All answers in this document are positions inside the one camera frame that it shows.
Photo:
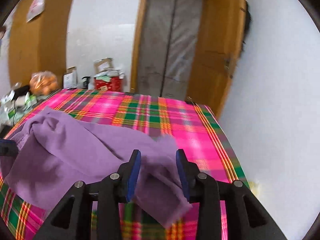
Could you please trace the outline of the purple fleece garment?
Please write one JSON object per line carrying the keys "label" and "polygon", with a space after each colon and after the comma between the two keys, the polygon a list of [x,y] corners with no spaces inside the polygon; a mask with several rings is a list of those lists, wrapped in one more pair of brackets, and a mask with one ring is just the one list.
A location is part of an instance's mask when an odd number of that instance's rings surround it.
{"label": "purple fleece garment", "polygon": [[16,157],[1,157],[4,182],[26,202],[52,209],[76,181],[101,181],[139,150],[142,162],[133,201],[163,227],[190,209],[176,167],[170,135],[152,138],[127,127],[76,120],[45,108],[10,136]]}

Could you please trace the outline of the pink plaid bed sheet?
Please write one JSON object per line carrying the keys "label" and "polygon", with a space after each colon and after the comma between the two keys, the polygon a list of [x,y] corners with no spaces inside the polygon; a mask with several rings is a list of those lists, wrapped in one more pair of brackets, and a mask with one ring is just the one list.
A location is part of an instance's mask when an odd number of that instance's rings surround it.
{"label": "pink plaid bed sheet", "polygon": [[[211,109],[174,99],[98,90],[61,90],[18,119],[13,131],[45,107],[97,124],[122,126],[156,138],[172,135],[189,161],[216,180],[242,180],[241,165]],[[165,229],[135,204],[120,205],[123,239],[195,239],[198,205]],[[14,239],[33,239],[46,211],[16,195],[1,177],[1,218]]]}

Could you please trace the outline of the bag of oranges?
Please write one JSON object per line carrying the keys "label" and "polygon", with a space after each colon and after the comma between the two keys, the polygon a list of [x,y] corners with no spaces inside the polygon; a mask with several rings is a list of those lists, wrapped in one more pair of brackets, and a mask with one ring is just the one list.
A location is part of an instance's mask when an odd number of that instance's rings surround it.
{"label": "bag of oranges", "polygon": [[56,75],[49,71],[33,73],[29,86],[30,91],[36,96],[49,95],[59,88]]}

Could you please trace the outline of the white cardboard box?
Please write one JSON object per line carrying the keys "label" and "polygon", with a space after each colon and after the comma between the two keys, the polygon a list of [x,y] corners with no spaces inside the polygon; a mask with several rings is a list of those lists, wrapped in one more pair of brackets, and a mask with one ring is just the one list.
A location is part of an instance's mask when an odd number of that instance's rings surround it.
{"label": "white cardboard box", "polygon": [[63,75],[63,88],[74,88],[77,85],[76,66],[68,68]]}

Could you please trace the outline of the black small stand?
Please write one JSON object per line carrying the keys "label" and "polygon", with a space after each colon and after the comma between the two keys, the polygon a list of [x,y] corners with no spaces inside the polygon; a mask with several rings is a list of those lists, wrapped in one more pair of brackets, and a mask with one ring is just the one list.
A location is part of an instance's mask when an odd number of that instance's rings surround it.
{"label": "black small stand", "polygon": [[90,79],[91,79],[90,76],[84,76],[84,77],[82,77],[82,86],[83,86],[83,89],[88,89],[88,85],[89,85],[89,83],[90,83]]}

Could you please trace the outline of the red gift box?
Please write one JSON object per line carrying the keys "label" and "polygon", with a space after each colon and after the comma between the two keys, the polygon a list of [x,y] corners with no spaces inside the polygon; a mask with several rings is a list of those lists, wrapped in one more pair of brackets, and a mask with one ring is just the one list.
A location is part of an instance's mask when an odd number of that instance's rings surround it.
{"label": "red gift box", "polygon": [[122,79],[119,77],[95,77],[95,88],[102,91],[122,91]]}

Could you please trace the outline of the wooden wardrobe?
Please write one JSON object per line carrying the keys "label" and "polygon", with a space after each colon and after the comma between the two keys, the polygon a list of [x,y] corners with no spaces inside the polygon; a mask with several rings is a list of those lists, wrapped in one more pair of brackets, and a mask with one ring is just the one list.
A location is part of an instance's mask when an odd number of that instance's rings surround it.
{"label": "wooden wardrobe", "polygon": [[44,0],[44,11],[27,21],[32,1],[20,0],[13,16],[8,50],[10,84],[27,85],[33,73],[46,70],[54,73],[61,84],[73,0]]}

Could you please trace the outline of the brown cardboard box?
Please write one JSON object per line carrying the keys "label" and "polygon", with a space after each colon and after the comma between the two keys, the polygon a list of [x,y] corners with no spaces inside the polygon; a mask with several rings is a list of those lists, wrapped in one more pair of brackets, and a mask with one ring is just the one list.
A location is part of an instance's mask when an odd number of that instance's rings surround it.
{"label": "brown cardboard box", "polygon": [[107,71],[108,69],[113,69],[113,59],[108,57],[94,61],[93,66],[96,74]]}

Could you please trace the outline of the white poster on wardrobe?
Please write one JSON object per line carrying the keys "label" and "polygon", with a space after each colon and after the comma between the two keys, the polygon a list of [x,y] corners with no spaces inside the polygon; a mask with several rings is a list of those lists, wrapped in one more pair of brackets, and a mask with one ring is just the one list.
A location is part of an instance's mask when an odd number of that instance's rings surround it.
{"label": "white poster on wardrobe", "polygon": [[27,22],[30,22],[36,16],[39,16],[45,7],[45,0],[32,0],[30,8],[27,13]]}

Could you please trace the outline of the wooden door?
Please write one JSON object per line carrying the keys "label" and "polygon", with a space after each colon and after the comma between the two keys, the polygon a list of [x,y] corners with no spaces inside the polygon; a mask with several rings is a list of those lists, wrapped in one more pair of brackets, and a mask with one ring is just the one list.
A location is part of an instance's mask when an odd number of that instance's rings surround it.
{"label": "wooden door", "polygon": [[204,0],[187,97],[219,118],[239,59],[245,0]]}

